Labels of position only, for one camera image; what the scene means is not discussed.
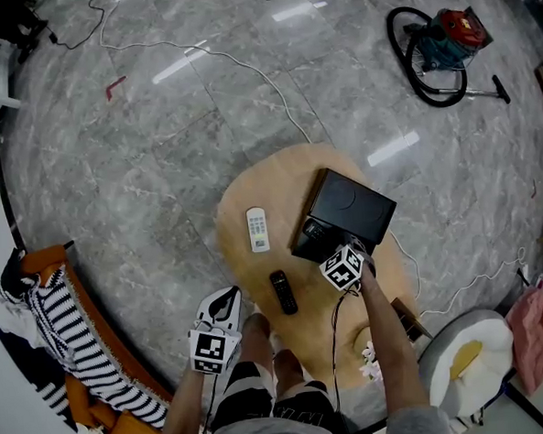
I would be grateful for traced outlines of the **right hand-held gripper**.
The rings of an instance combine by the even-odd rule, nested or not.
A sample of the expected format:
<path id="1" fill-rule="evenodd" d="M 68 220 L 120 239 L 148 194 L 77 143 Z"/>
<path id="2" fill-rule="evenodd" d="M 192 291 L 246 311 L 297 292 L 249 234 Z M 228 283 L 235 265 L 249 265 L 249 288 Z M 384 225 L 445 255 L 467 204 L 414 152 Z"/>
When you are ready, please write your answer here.
<path id="1" fill-rule="evenodd" d="M 367 253 L 365 245 L 357 236 L 349 235 L 346 243 L 322 262 L 320 273 L 335 289 L 342 292 L 359 286 L 365 267 L 373 277 L 376 276 L 375 261 Z"/>

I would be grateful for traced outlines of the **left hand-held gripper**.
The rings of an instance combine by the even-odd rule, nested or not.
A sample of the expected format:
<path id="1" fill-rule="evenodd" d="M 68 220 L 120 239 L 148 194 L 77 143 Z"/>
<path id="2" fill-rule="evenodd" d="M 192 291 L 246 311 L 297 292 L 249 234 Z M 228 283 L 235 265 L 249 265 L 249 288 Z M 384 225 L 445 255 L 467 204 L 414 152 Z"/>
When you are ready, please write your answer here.
<path id="1" fill-rule="evenodd" d="M 190 366 L 203 374 L 223 374 L 241 338 L 239 319 L 242 293 L 238 286 L 222 288 L 198 307 L 190 330 Z"/>

